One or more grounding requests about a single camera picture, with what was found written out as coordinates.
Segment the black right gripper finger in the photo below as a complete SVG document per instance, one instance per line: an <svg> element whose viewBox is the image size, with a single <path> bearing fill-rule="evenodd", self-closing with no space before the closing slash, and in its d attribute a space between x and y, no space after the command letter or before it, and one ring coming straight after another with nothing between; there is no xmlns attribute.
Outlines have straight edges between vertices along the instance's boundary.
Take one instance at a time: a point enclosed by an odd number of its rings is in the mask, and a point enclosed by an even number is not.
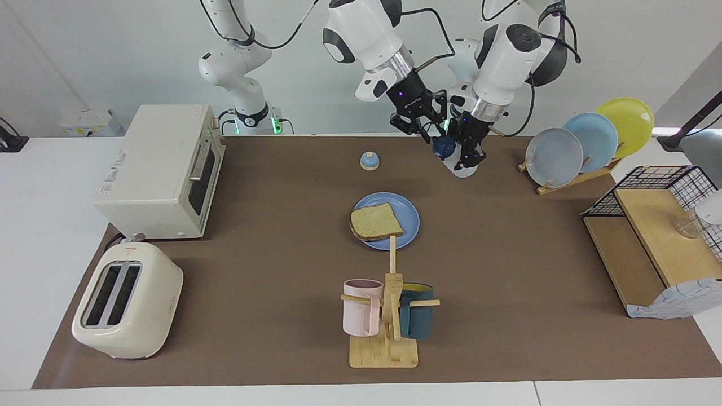
<svg viewBox="0 0 722 406"><path fill-rule="evenodd" d="M447 136L448 95L446 90L439 90L431 94L430 108L426 117L429 119L429 124L438 131L439 136Z"/></svg>
<svg viewBox="0 0 722 406"><path fill-rule="evenodd" d="M405 117L395 112L390 115L389 124L407 135L421 135L425 143L430 144L430 136L420 121L421 117L426 117L425 113Z"/></svg>

